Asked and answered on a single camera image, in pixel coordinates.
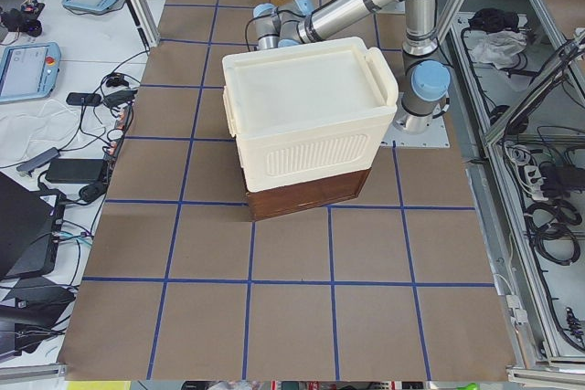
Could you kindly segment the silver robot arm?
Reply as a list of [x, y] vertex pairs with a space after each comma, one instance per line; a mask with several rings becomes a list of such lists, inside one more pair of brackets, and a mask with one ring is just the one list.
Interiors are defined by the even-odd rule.
[[441, 45], [437, 0], [329, 0], [319, 7], [311, 0], [264, 3], [254, 7], [249, 23], [259, 50], [296, 46], [325, 41], [367, 16], [387, 13], [393, 4], [404, 6], [402, 54], [408, 82], [393, 124], [401, 132], [420, 134], [450, 105], [451, 74], [434, 57]]

